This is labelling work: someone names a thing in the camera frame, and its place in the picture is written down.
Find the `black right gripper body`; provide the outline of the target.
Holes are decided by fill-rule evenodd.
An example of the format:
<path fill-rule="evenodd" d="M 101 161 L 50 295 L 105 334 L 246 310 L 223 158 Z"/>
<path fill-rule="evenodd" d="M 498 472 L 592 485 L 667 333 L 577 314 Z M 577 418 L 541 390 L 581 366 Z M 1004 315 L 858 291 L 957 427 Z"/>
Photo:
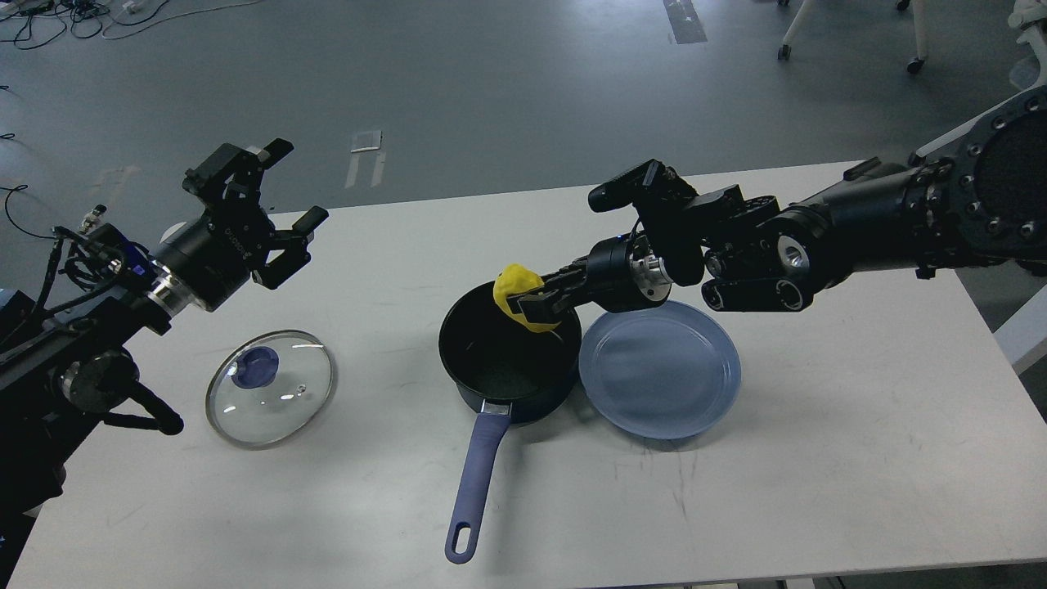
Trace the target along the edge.
<path fill-rule="evenodd" d="M 606 312 L 639 312 L 659 305 L 659 286 L 638 278 L 636 269 L 651 255 L 646 237 L 617 236 L 592 246 L 569 264 L 579 276 L 564 287 L 566 304 L 597 304 Z"/>

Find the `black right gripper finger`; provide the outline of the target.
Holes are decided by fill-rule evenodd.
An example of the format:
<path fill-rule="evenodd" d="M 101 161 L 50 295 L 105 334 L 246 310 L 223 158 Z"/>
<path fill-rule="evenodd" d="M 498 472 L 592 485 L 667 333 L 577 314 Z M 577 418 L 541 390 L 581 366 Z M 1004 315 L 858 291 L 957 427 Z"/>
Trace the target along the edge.
<path fill-rule="evenodd" d="M 517 295 L 517 310 L 524 316 L 520 324 L 528 330 L 555 329 L 580 305 L 586 305 L 586 298 L 571 290 L 545 290 Z"/>
<path fill-rule="evenodd" d="M 557 271 L 540 273 L 531 271 L 526 266 L 512 263 L 505 267 L 505 315 L 524 316 L 519 297 L 539 297 L 549 295 L 552 301 L 540 312 L 550 312 L 553 316 L 561 312 L 558 307 L 579 307 L 591 303 L 591 292 L 586 287 L 586 264 L 572 262 L 561 266 Z"/>

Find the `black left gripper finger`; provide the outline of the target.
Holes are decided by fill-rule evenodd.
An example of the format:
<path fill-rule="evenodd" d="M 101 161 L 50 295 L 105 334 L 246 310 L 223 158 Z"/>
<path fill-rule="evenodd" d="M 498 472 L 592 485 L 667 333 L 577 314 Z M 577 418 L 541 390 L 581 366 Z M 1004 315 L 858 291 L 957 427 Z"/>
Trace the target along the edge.
<path fill-rule="evenodd" d="M 309 245 L 314 232 L 329 216 L 328 209 L 311 206 L 289 230 L 275 230 L 261 244 L 263 256 L 252 269 L 252 280 L 267 290 L 276 290 L 300 271 L 312 258 Z"/>
<path fill-rule="evenodd" d="M 259 204 L 264 173 L 280 163 L 294 146 L 276 138 L 268 145 L 248 150 L 222 144 L 197 167 L 184 173 L 182 189 L 221 223 L 255 223 L 266 216 Z"/>

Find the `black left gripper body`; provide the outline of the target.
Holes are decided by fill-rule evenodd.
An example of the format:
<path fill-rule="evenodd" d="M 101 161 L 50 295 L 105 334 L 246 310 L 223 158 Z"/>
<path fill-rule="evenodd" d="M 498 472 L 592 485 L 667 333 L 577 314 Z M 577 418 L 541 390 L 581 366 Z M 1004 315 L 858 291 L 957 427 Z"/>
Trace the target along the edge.
<path fill-rule="evenodd" d="M 267 262 L 276 224 L 262 213 L 199 216 L 161 241 L 155 260 L 190 291 L 194 305 L 214 312 Z"/>

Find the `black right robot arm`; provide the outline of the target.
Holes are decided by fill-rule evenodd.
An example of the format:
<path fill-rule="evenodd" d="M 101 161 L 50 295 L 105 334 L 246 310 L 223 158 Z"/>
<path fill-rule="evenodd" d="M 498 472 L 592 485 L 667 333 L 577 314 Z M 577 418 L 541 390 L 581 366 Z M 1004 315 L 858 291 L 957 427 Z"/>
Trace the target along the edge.
<path fill-rule="evenodd" d="M 699 285 L 715 312 L 801 312 L 857 272 L 990 268 L 1013 260 L 1045 274 L 1044 86 L 1026 89 L 914 153 L 878 158 L 790 205 L 745 199 L 740 187 L 701 194 L 647 160 L 588 194 L 596 213 L 631 206 L 629 232 L 602 240 L 557 272 L 495 282 L 502 312 L 528 327 L 579 305 L 638 312 L 671 287 Z"/>

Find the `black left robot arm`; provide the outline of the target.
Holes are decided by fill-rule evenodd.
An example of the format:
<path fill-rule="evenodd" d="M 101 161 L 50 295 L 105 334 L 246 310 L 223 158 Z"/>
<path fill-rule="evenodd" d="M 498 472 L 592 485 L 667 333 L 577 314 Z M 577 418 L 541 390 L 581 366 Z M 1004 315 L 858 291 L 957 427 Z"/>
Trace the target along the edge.
<path fill-rule="evenodd" d="M 292 150 L 284 138 L 214 150 L 182 184 L 202 214 L 152 251 L 102 223 L 102 208 L 79 230 L 55 225 L 38 297 L 2 296 L 3 585 L 41 506 L 62 495 L 67 460 L 98 425 L 183 431 L 127 342 L 142 330 L 164 335 L 187 305 L 213 312 L 246 282 L 275 290 L 310 260 L 328 211 L 312 206 L 280 230 L 261 204 L 264 174 Z"/>

